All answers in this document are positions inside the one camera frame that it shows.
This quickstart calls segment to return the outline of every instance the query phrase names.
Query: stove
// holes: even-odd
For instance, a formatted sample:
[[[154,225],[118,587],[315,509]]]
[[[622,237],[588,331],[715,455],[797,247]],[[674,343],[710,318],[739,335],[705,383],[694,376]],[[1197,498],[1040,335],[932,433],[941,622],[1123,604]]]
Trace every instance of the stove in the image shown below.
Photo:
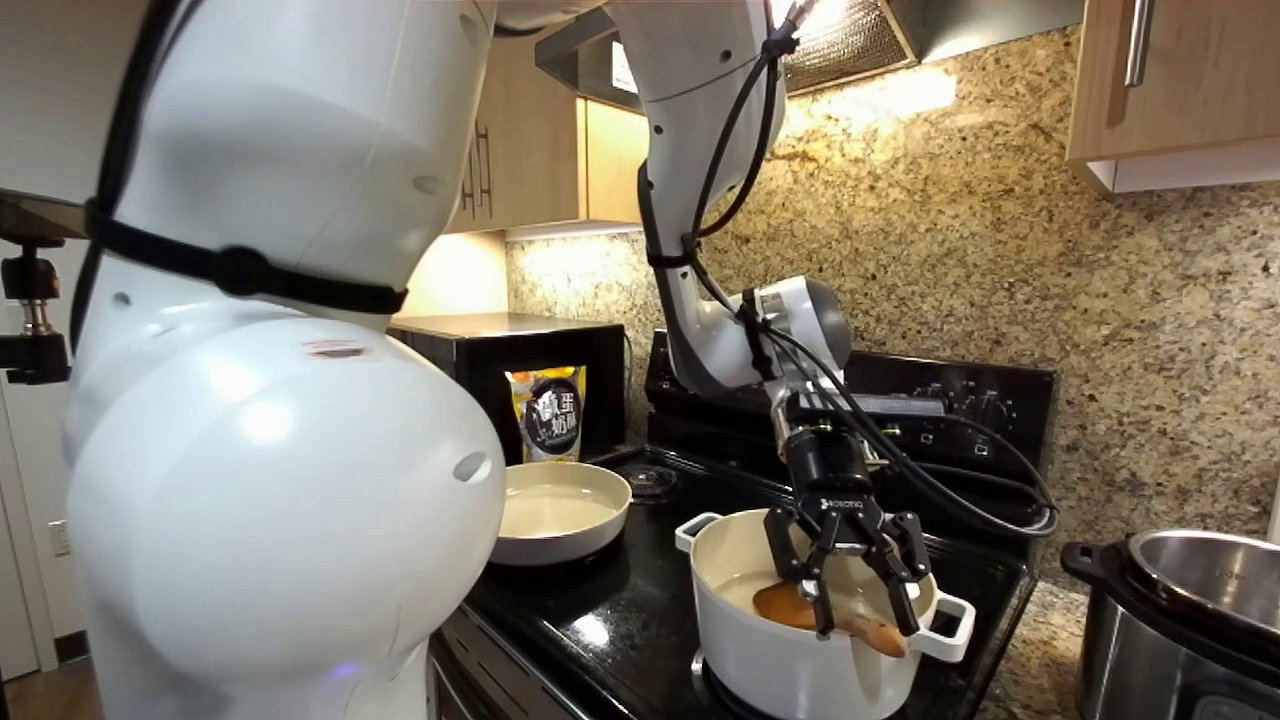
[[[694,571],[676,551],[676,523],[698,510],[781,503],[790,485],[770,437],[733,428],[724,417],[698,428],[699,420],[710,420],[699,409],[655,400],[653,437],[665,443],[593,455],[627,476],[637,493],[618,544],[555,568],[483,568],[432,645],[440,695],[453,695],[440,717],[760,717],[699,658]],[[935,583],[975,609],[975,632],[961,665],[922,658],[896,717],[975,717],[1035,583],[1032,544],[945,534],[927,515],[923,527]]]

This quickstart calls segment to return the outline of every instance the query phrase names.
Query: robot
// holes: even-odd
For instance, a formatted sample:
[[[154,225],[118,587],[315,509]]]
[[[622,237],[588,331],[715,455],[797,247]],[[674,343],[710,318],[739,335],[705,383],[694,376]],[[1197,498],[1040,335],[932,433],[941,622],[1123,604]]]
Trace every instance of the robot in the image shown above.
[[[455,206],[493,33],[583,5],[154,0],[94,198],[66,425],[113,720],[428,717],[423,640],[493,551],[503,455],[386,318]],[[637,185],[682,378],[770,389],[783,451],[839,455],[814,443],[814,413],[839,409],[814,389],[848,356],[831,295],[724,295],[698,264],[705,212],[748,191],[781,128],[799,7],[607,0],[653,125]],[[872,532],[857,548],[889,548],[909,583],[922,555],[893,551],[912,544],[863,493],[776,523],[836,548],[848,509]]]

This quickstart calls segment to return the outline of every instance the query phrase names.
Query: white pot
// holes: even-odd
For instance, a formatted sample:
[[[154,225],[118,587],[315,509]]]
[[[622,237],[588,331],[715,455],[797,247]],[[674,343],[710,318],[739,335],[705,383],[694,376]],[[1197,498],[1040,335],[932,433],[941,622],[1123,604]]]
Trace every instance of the white pot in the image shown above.
[[[756,616],[754,594],[776,583],[764,509],[715,515],[705,510],[676,527],[676,548],[694,563],[698,632],[715,680],[745,702],[793,720],[893,717],[909,695],[922,657],[961,665],[972,640],[972,604],[922,581],[922,632],[903,657],[882,657],[848,632],[806,632]],[[893,620],[893,604],[878,571],[848,560],[862,598],[872,616]],[[927,632],[927,620],[958,616],[952,636]]]

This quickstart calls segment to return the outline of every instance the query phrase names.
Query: kitchen cabinet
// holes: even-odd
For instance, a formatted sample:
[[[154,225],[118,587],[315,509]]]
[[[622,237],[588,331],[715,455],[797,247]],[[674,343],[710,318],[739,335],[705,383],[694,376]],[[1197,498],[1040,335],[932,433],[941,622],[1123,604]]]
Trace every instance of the kitchen cabinet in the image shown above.
[[[3,0],[0,16],[0,187],[82,204],[146,0]]]
[[[1107,187],[1280,180],[1278,0],[1090,0],[1070,156]]]
[[[644,119],[577,100],[538,66],[538,39],[493,39],[453,229],[637,225]]]

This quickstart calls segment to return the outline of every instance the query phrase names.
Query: microwave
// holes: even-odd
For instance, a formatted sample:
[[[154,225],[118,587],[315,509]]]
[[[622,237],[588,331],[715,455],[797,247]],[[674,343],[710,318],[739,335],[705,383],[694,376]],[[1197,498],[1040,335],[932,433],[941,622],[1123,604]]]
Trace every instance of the microwave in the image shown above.
[[[622,323],[555,315],[396,315],[390,331],[449,371],[490,413],[503,461],[523,461],[507,371],[583,366],[579,455],[606,455],[627,437],[627,378]]]

